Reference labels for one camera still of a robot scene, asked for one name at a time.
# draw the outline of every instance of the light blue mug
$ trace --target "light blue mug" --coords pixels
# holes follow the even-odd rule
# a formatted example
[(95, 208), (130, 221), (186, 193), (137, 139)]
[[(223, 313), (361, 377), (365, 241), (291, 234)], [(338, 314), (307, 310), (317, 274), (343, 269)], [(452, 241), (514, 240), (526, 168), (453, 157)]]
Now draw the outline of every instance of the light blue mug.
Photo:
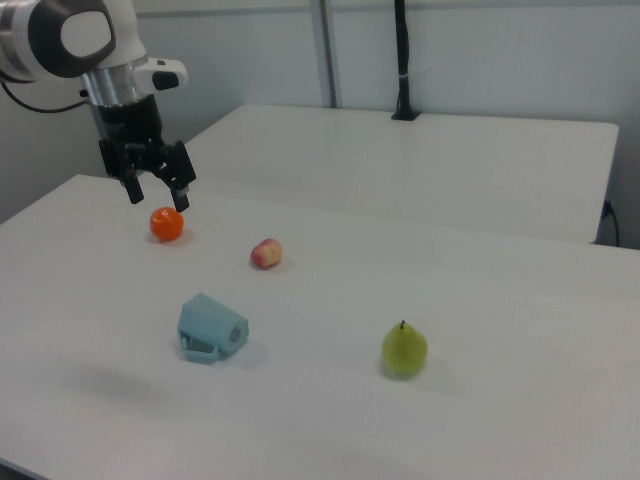
[(228, 357), (242, 348), (248, 336), (246, 318), (204, 293), (182, 306), (178, 337), (189, 361), (213, 363)]

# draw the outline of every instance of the green pear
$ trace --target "green pear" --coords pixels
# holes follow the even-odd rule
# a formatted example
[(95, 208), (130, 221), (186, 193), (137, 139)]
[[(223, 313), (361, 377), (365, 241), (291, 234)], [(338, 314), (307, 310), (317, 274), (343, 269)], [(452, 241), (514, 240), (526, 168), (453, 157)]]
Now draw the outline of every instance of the green pear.
[(404, 320), (395, 325), (382, 342), (382, 359), (395, 373), (417, 372), (426, 356), (427, 341)]

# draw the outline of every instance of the toy fruit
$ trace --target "toy fruit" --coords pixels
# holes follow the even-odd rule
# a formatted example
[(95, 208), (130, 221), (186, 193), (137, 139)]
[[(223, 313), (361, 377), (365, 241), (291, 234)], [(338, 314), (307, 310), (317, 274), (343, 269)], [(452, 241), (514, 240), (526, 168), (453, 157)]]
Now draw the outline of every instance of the toy fruit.
[(273, 238), (263, 240), (251, 250), (251, 261), (258, 268), (273, 267), (280, 260), (282, 260), (282, 245)]
[(417, 372), (426, 356), (427, 341), (404, 320), (395, 325), (382, 342), (382, 359), (395, 373)]
[(175, 240), (182, 233), (184, 219), (171, 207), (159, 208), (151, 214), (149, 228), (151, 233), (162, 241)]

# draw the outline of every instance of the pink apple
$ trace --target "pink apple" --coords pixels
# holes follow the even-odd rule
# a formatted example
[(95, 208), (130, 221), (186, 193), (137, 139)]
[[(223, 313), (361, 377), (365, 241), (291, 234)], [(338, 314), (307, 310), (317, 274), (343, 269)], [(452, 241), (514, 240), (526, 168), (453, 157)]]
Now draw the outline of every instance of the pink apple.
[(273, 238), (267, 238), (251, 250), (251, 261), (258, 268), (270, 268), (282, 260), (282, 245)]

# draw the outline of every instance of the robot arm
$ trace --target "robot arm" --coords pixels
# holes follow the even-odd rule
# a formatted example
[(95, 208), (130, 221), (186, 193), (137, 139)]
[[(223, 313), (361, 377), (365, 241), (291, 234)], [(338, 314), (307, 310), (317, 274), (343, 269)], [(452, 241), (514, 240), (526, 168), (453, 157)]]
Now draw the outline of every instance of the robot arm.
[(138, 176), (152, 172), (170, 188), (176, 210), (185, 210), (196, 175), (184, 144), (162, 140), (154, 94), (185, 86), (187, 72), (181, 62), (147, 57), (131, 0), (0, 1), (0, 81), (77, 77), (108, 175), (138, 203)]

